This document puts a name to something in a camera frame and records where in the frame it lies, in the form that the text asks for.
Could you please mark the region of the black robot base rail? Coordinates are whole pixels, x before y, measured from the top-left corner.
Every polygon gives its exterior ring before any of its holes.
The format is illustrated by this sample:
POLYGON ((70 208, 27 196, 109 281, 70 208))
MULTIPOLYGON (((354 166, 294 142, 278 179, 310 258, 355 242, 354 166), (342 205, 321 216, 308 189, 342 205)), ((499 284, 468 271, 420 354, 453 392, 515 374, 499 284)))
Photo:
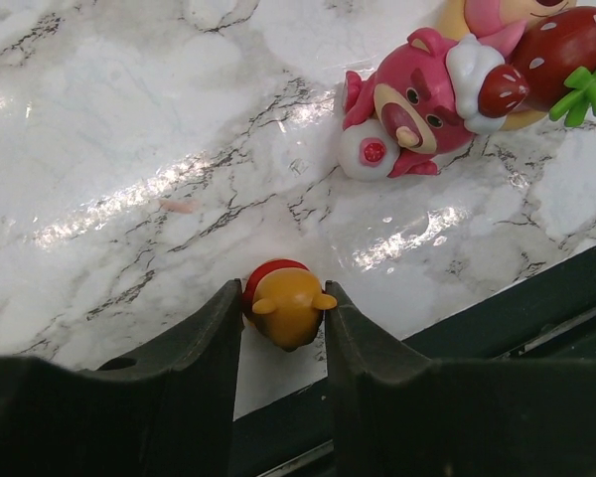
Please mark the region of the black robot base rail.
MULTIPOLYGON (((402 341, 431 359, 596 360, 596 246, 402 341)), ((341 476, 329 381, 239 419, 232 476, 341 476)))

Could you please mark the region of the pink strawberry donut toy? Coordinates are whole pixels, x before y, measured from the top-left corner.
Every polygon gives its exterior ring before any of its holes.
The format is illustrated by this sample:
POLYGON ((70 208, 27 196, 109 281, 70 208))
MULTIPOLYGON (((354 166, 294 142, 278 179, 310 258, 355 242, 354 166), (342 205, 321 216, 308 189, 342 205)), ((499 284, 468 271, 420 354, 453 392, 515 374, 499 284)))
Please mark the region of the pink strawberry donut toy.
POLYGON ((567 127, 596 117, 596 6, 575 1, 446 1, 434 27, 496 48, 525 76, 529 94, 504 130, 544 117, 567 127))

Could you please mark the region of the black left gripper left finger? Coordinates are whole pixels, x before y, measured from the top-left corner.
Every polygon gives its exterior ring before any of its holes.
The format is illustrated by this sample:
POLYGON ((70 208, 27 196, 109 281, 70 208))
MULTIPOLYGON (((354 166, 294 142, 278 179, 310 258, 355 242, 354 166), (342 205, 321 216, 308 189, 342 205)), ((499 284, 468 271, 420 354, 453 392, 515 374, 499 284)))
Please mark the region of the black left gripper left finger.
POLYGON ((94 371, 0 357, 0 476, 224 476, 240 304, 231 280, 94 371))

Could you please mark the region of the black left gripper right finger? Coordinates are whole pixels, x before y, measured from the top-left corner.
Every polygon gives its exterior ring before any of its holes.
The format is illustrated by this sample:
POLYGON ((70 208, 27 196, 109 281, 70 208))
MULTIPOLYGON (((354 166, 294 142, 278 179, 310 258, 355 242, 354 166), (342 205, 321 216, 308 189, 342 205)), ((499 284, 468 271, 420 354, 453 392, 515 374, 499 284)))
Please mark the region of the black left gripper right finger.
POLYGON ((339 475, 596 476, 596 360, 431 359, 326 287, 339 475))

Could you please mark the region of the orange bear toy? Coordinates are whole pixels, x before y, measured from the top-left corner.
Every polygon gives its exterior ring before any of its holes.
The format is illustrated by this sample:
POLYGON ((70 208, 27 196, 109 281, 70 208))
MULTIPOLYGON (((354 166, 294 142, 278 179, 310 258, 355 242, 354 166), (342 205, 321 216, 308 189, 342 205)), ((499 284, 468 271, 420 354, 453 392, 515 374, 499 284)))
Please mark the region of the orange bear toy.
POLYGON ((249 276, 242 292, 243 314, 276 347, 293 352, 314 341, 337 299, 303 263, 275 258, 249 276))

